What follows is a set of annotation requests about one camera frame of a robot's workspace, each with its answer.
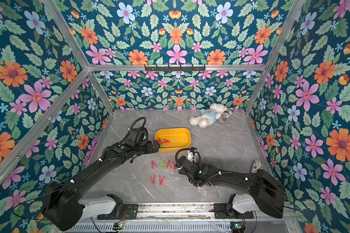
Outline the red clothespin row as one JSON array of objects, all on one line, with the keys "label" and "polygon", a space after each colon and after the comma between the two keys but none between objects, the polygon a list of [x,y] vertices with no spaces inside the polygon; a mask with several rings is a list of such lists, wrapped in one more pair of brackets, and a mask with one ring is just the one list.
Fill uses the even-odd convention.
[{"label": "red clothespin row", "polygon": [[154,161],[151,161],[151,166],[152,166],[152,169],[157,168],[157,165]]}]

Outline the yellow plastic storage box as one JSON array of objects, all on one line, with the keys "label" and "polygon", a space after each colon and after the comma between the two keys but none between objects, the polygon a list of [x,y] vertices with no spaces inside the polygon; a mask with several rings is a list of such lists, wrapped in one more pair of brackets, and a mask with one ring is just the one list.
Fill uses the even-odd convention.
[{"label": "yellow plastic storage box", "polygon": [[159,152],[173,152],[188,148],[192,142],[190,131],[186,128],[160,129],[155,134],[156,141],[158,138],[171,141],[169,144],[165,144],[166,147],[160,147]]}]

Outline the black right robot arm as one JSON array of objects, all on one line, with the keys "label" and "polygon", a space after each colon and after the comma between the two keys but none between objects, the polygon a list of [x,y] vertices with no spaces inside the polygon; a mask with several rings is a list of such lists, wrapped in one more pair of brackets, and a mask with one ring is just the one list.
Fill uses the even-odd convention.
[{"label": "black right robot arm", "polygon": [[260,210],[274,218],[284,215],[285,188],[265,170],[255,173],[227,171],[209,164],[198,165],[185,156],[176,158],[176,167],[195,187],[222,186],[243,192],[244,195],[232,197],[231,203],[231,208],[240,214]]}]

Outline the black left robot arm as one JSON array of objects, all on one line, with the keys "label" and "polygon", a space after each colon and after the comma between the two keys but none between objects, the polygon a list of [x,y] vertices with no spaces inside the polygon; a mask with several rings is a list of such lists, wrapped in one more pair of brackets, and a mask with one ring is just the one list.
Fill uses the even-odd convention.
[{"label": "black left robot arm", "polygon": [[92,199],[84,199],[83,196],[127,160],[157,153],[159,148],[156,140],[148,139],[145,127],[130,129],[122,141],[106,147],[102,156],[90,166],[61,183],[52,182],[46,186],[41,209],[43,216],[59,230],[67,231],[82,219],[119,210],[122,201],[114,195]]}]

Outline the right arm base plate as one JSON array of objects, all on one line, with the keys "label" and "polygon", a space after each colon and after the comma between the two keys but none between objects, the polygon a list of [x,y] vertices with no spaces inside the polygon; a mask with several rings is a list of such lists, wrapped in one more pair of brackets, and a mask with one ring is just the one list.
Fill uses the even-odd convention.
[{"label": "right arm base plate", "polygon": [[252,211],[245,214],[237,212],[233,209],[232,204],[229,203],[215,203],[213,205],[214,217],[216,219],[253,219],[254,214]]}]

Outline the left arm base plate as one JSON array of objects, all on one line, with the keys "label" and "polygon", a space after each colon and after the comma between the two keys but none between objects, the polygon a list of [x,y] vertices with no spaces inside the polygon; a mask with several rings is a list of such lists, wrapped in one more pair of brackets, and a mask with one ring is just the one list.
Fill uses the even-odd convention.
[{"label": "left arm base plate", "polygon": [[136,219],[138,214],[139,205],[127,204],[127,203],[119,203],[113,209],[110,214],[102,214],[97,217],[98,220],[132,220]]}]

